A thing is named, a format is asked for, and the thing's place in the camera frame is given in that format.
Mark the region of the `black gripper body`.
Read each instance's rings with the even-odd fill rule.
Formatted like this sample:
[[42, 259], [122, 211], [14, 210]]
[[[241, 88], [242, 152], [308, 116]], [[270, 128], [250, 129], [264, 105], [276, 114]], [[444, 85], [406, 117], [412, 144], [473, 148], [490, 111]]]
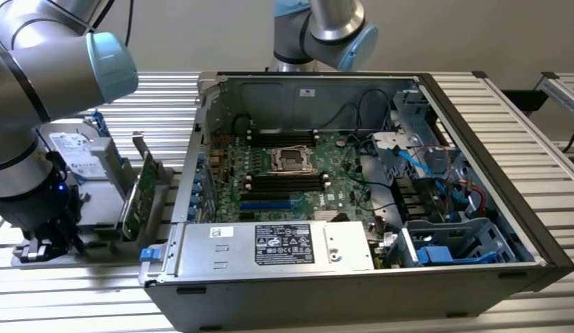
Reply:
[[72, 239], [81, 220], [80, 187], [52, 173], [34, 190], [0, 198], [0, 216], [26, 239]]

